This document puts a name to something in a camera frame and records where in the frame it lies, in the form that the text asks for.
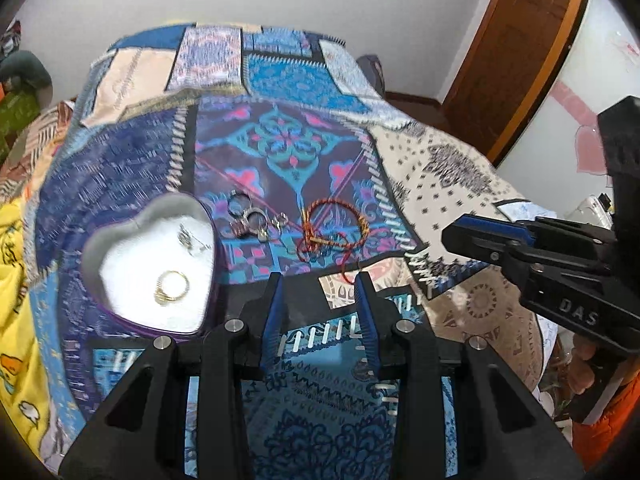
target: red thread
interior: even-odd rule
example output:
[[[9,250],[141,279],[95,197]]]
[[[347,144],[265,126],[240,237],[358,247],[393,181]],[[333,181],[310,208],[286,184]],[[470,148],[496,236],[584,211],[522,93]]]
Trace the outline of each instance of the red thread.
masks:
[[[337,206],[343,207],[349,212],[351,212],[356,220],[358,221],[358,229],[360,231],[360,239],[354,243],[348,243],[347,237],[344,233],[338,233],[337,235],[342,238],[343,242],[338,242],[336,240],[329,240],[328,238],[322,238],[322,236],[316,232],[314,226],[311,222],[312,213],[321,205],[325,204],[335,204]],[[347,278],[345,274],[345,266],[348,259],[353,254],[353,251],[358,247],[364,245],[364,242],[367,240],[369,236],[369,222],[367,219],[361,215],[358,210],[348,202],[344,200],[340,200],[339,198],[321,198],[313,202],[306,210],[302,211],[302,238],[296,244],[296,254],[298,255],[298,259],[301,262],[309,262],[310,261],[310,253],[318,252],[323,245],[328,245],[329,247],[335,249],[344,250],[344,256],[340,261],[340,273],[344,280],[353,285],[353,282]]]

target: floor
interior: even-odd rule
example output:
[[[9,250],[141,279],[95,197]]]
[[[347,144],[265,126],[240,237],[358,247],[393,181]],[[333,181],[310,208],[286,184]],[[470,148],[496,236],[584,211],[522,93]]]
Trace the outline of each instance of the floor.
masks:
[[[398,110],[402,110],[405,114],[411,116],[416,121],[428,124],[429,126],[433,126],[434,128],[455,136],[449,121],[447,121],[447,118],[439,108],[429,104],[411,103],[395,99],[387,99],[387,101],[389,104],[392,104],[398,108]]]

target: bed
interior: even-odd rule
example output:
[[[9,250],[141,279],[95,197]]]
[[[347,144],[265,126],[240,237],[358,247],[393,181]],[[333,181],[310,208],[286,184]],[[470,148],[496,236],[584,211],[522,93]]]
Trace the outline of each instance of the bed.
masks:
[[[235,238],[234,190],[269,214],[285,213],[282,236]],[[243,385],[258,478],[306,468],[328,479],[388,475],[398,390],[375,381],[363,359],[350,283],[359,269],[404,317],[428,317],[444,338],[484,336],[536,387],[556,327],[519,305],[497,267],[447,253],[440,241],[460,215],[504,218],[496,204],[523,199],[480,153],[389,105],[339,38],[169,25],[111,45],[76,101],[41,114],[0,171],[0,399],[52,471],[150,341],[86,290],[82,248],[97,228],[178,191],[200,200],[222,240],[218,319],[259,296],[270,272],[284,275],[289,323],[278,368],[265,383]],[[370,225],[345,264],[337,252],[312,261],[296,255],[300,211],[323,198],[351,203]],[[326,206],[317,222],[358,236],[337,207]],[[185,471],[194,476],[196,392],[193,379]],[[443,396],[454,474],[445,380]],[[324,451],[301,461],[290,454],[292,435],[309,451],[296,456]]]

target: orange object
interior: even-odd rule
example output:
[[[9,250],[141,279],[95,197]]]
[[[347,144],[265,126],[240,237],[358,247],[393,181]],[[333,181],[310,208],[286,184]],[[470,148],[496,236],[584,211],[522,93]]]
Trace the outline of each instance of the orange object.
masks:
[[[0,355],[0,366],[5,368],[11,375],[17,375],[22,370],[22,361],[17,357],[2,354]]]
[[[590,426],[574,422],[574,451],[585,469],[593,467],[609,449],[639,399],[640,374],[609,403],[598,422]]]

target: gold ring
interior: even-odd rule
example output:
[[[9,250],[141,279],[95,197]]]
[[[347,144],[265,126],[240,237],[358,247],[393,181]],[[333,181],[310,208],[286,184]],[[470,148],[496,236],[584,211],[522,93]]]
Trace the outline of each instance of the gold ring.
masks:
[[[164,279],[170,274],[177,274],[184,280],[184,290],[178,296],[169,296],[162,289],[162,282],[164,282]],[[154,292],[154,299],[156,300],[156,303],[165,305],[167,303],[171,303],[172,301],[181,300],[187,295],[188,291],[189,291],[189,280],[183,273],[181,273],[179,270],[166,270],[165,272],[160,274],[160,276],[158,277],[158,280],[156,281],[156,291]]]

